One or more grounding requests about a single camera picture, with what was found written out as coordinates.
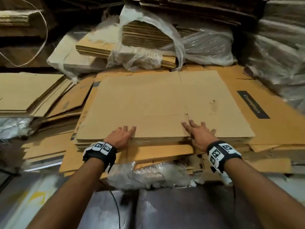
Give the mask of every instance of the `black label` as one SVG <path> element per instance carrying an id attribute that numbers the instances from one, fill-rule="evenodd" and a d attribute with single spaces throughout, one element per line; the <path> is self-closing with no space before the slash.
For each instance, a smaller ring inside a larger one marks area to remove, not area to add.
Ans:
<path id="1" fill-rule="evenodd" d="M 75 135 L 76 135 L 76 132 L 72 134 L 72 137 L 71 137 L 71 139 L 70 139 L 70 140 L 74 140 Z"/>
<path id="2" fill-rule="evenodd" d="M 258 119 L 270 119 L 267 113 L 258 105 L 247 91 L 237 91 Z"/>
<path id="3" fill-rule="evenodd" d="M 100 83 L 101 83 L 101 81 L 95 82 L 92 87 L 93 88 L 98 87 Z"/>

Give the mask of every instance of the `floor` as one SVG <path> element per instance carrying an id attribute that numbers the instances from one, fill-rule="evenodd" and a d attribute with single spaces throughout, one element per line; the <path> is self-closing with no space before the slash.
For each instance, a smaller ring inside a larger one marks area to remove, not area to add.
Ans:
<path id="1" fill-rule="evenodd" d="M 305 204 L 305 175 L 293 175 L 289 178 L 281 174 L 266 176 Z M 66 180 L 67 178 L 56 173 L 56 170 L 47 173 L 25 173 L 14 178 L 0 194 L 0 228 L 26 228 L 38 210 Z"/>

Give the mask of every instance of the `person's left hand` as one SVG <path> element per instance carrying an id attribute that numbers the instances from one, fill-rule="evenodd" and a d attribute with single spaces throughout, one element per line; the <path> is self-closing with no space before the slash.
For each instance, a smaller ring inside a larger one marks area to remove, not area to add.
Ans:
<path id="1" fill-rule="evenodd" d="M 136 127 L 132 127 L 132 129 L 129 131 L 127 126 L 124 126 L 123 128 L 118 127 L 105 138 L 104 142 L 107 142 L 110 145 L 116 147 L 117 150 L 124 149 L 127 147 L 128 140 L 135 133 L 135 130 Z"/>

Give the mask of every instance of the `forearm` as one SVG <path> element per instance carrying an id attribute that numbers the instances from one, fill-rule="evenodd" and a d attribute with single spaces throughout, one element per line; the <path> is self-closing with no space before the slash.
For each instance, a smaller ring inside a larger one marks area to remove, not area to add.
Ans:
<path id="1" fill-rule="evenodd" d="M 226 161 L 224 170 L 256 210 L 284 228 L 304 227 L 304 206 L 249 164 L 232 158 Z"/>
<path id="2" fill-rule="evenodd" d="M 27 228 L 77 228 L 103 171 L 101 160 L 89 159 L 44 204 Z"/>

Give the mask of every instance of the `person's right hand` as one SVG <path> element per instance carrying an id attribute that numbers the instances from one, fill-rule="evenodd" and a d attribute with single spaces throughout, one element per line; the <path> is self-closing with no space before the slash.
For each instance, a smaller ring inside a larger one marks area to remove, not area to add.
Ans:
<path id="1" fill-rule="evenodd" d="M 193 136 L 192 143 L 200 151 L 206 152 L 207 147 L 212 142 L 218 141 L 219 139 L 215 137 L 216 130 L 210 131 L 204 122 L 201 122 L 201 126 L 196 125 L 193 120 L 190 120 L 190 125 L 183 122 L 182 125 L 185 130 Z"/>

